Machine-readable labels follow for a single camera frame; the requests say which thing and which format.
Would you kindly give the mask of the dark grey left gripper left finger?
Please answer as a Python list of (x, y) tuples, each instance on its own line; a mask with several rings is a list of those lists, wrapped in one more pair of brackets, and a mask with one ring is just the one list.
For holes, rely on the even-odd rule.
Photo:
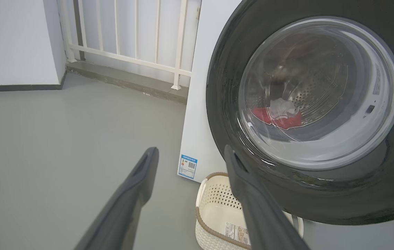
[(131, 250), (142, 207), (151, 198), (159, 149), (149, 147), (116, 189), (84, 236), (77, 250)]

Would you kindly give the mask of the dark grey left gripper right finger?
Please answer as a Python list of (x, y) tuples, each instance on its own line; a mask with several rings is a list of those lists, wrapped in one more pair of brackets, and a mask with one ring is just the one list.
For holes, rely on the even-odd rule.
[(224, 160), (233, 195), (240, 201), (253, 250), (308, 250), (306, 242), (290, 223), (255, 172), (230, 146)]

